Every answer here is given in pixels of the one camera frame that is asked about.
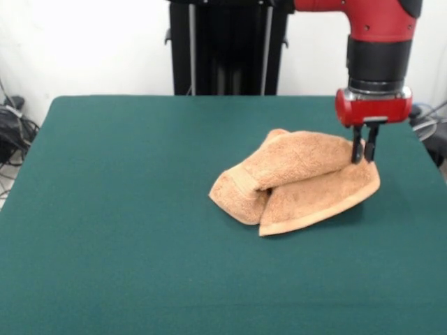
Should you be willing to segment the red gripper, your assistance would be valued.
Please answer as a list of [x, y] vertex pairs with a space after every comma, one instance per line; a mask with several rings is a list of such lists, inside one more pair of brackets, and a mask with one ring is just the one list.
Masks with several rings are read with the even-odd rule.
[[[410, 88], [403, 88], [391, 95], [367, 95], [339, 89], [335, 96], [337, 118], [345, 127], [353, 126], [352, 164], [362, 160], [364, 147], [362, 144], [362, 125], [372, 122], [399, 123], [409, 116], [413, 96]], [[365, 143], [365, 159], [374, 161], [376, 138], [379, 125], [370, 124], [369, 134]]]

